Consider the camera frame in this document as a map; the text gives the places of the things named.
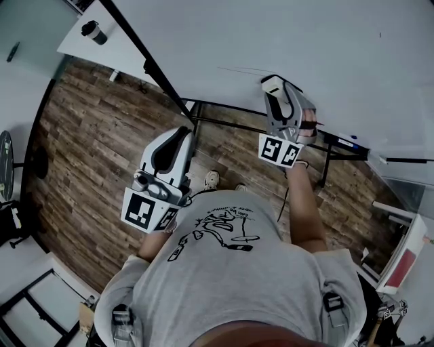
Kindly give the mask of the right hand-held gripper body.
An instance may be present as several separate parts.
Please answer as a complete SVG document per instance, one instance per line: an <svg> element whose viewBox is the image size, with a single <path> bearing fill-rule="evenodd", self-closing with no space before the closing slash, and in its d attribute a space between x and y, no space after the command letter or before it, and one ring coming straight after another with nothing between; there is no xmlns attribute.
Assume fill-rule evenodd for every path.
<svg viewBox="0 0 434 347"><path fill-rule="evenodd" d="M258 136L258 158L278 167L293 168L304 146L299 133L296 125L271 121L267 133Z"/></svg>

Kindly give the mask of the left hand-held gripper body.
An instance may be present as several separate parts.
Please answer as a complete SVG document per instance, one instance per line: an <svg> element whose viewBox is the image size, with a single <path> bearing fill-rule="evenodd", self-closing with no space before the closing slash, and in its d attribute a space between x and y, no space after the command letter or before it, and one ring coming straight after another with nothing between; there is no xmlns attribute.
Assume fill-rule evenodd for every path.
<svg viewBox="0 0 434 347"><path fill-rule="evenodd" d="M186 203L190 183L183 177L180 186L174 186L136 170L132 186L125 189L121 220L147 234L164 231Z"/></svg>

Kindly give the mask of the person's right hand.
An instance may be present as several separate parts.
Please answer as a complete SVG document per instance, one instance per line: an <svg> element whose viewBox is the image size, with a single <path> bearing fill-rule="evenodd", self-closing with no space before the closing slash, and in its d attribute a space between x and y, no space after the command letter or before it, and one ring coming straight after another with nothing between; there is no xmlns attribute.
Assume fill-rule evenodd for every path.
<svg viewBox="0 0 434 347"><path fill-rule="evenodd" d="M302 111L302 121L298 132L299 142L312 144L317 137L317 116L313 109L306 108Z"/></svg>

